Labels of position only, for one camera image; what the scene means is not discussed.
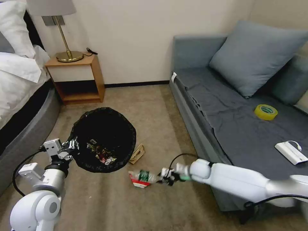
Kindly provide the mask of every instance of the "green bottle label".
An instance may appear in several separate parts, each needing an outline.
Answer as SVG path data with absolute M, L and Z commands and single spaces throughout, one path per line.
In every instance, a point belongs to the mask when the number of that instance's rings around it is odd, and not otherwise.
M 140 170 L 139 172 L 139 180 L 140 181 L 144 181 L 144 182 L 148 182 L 149 181 L 149 171 L 145 171 L 145 170 Z

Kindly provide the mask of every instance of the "wooden nightstand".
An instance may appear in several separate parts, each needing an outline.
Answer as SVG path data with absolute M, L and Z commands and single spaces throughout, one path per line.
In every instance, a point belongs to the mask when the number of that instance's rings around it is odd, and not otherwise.
M 53 57 L 45 67 L 64 105 L 103 102 L 105 85 L 97 55 L 72 63 Z

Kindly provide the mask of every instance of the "gray cushion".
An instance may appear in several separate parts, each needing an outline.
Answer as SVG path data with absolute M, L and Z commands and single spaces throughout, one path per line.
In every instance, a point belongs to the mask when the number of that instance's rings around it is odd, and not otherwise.
M 1 32 L 0 32 L 0 52 L 15 53 L 10 43 Z
M 308 89 L 308 58 L 295 56 L 273 78 L 273 96 L 285 104 L 296 104 Z
M 248 98 L 281 69 L 307 40 L 308 31 L 239 21 L 212 58 L 210 67 Z

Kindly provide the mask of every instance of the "trash can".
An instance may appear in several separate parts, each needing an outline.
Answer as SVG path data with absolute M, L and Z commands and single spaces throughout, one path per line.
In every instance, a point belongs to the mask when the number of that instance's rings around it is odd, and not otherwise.
M 77 165 L 89 172 L 110 173 L 124 167 L 136 145 L 136 130 L 119 112 L 101 107 L 84 113 L 74 123 L 68 140 L 78 149 Z

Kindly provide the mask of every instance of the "wall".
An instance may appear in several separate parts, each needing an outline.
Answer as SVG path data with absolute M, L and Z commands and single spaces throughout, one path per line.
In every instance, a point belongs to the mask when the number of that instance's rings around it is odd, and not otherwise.
M 254 0 L 73 0 L 64 17 L 70 49 L 99 53 L 106 84 L 168 80 L 176 34 L 230 31 L 247 19 Z M 64 51 L 56 26 L 33 16 L 46 51 Z
M 307 0 L 256 0 L 249 20 L 269 26 L 308 30 Z M 300 50 L 308 55 L 308 43 Z M 308 91 L 297 103 L 308 108 Z

